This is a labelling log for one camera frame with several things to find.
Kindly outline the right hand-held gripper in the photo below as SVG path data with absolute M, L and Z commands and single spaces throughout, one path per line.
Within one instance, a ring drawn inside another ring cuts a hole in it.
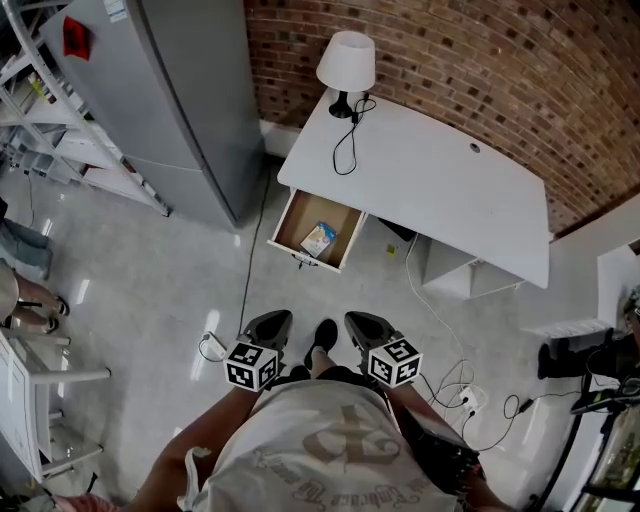
M 411 383 L 420 373 L 423 354 L 387 320 L 360 311 L 344 317 L 345 327 L 361 353 L 361 372 L 388 388 Z

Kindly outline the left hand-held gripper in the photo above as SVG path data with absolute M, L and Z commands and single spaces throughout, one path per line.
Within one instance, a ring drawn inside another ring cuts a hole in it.
M 229 345 L 223 359 L 228 384 L 259 392 L 280 374 L 293 322 L 289 310 L 276 310 L 251 320 Z

